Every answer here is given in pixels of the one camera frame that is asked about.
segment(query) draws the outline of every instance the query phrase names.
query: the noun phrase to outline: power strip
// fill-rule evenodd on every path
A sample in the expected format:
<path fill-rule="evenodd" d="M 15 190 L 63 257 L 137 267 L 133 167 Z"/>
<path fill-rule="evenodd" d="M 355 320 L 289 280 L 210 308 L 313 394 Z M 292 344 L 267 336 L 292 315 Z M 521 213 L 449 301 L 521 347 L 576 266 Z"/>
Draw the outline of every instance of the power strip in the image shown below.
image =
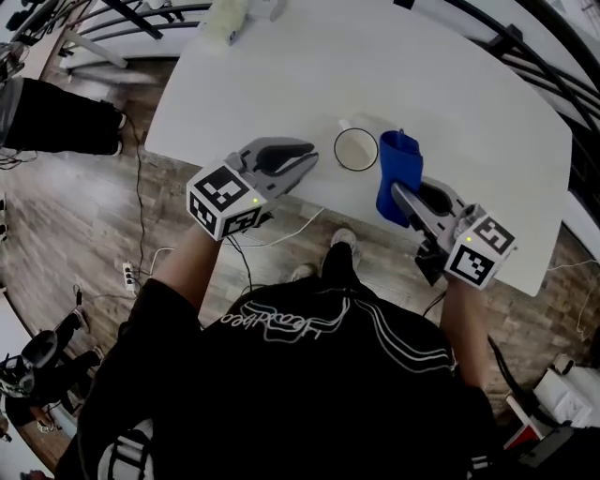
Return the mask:
<path fill-rule="evenodd" d="M 138 290 L 135 278 L 135 270 L 131 262 L 123 262 L 123 280 L 125 281 L 125 290 L 135 293 Z"/>

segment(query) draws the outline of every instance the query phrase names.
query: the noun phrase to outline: sneaker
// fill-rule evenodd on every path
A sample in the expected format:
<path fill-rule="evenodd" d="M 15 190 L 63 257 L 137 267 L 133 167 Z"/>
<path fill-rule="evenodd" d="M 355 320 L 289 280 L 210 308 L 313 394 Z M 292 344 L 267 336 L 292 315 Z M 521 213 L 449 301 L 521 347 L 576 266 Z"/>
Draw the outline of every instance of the sneaker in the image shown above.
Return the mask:
<path fill-rule="evenodd" d="M 92 349 L 92 352 L 97 355 L 97 357 L 100 359 L 100 364 L 102 365 L 102 362 L 104 362 L 104 352 L 102 349 L 97 345 Z"/>
<path fill-rule="evenodd" d="M 125 115 L 123 112 L 121 113 L 121 122 L 119 123 L 119 126 L 117 127 L 118 130 L 122 130 L 125 127 L 125 124 L 128 122 L 128 116 Z"/>
<path fill-rule="evenodd" d="M 123 142 L 118 140 L 116 143 L 116 150 L 114 151 L 114 153 L 109 154 L 109 157 L 118 157 L 119 155 L 121 155 L 121 152 L 123 152 Z"/>
<path fill-rule="evenodd" d="M 356 239 L 356 234 L 350 229 L 339 229 L 334 233 L 334 236 L 331 237 L 329 247 L 332 247 L 340 242 L 348 244 L 350 247 L 350 250 L 352 251 L 352 267 L 354 270 L 356 270 L 358 264 L 360 263 L 360 259 L 362 258 L 362 253 L 358 247 L 358 240 Z"/>
<path fill-rule="evenodd" d="M 317 275 L 317 267 L 312 263 L 303 263 L 292 272 L 287 283 L 312 277 L 313 275 Z"/>
<path fill-rule="evenodd" d="M 79 328 L 81 328 L 86 334 L 89 334 L 90 333 L 90 325 L 87 323 L 87 320 L 85 319 L 85 316 L 83 315 L 83 312 L 81 310 L 79 310 L 78 308 L 75 308 L 73 310 L 73 313 L 79 320 L 79 325 L 80 325 Z"/>

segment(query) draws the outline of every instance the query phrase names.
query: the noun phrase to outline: white table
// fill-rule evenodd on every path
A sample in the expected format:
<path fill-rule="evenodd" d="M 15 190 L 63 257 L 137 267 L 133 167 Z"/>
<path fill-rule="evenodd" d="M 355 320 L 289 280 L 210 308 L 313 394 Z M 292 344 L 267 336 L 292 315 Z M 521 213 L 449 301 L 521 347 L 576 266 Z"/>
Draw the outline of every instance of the white table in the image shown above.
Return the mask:
<path fill-rule="evenodd" d="M 315 143 L 321 159 L 292 192 L 392 233 L 375 208 L 379 163 L 339 167 L 338 120 L 420 142 L 424 174 L 479 202 L 517 237 L 498 278 L 536 295 L 561 223 L 571 133 L 524 81 L 459 35 L 390 0 L 290 0 L 250 22 L 225 53 L 187 45 L 146 149 L 196 165 L 262 136 Z"/>

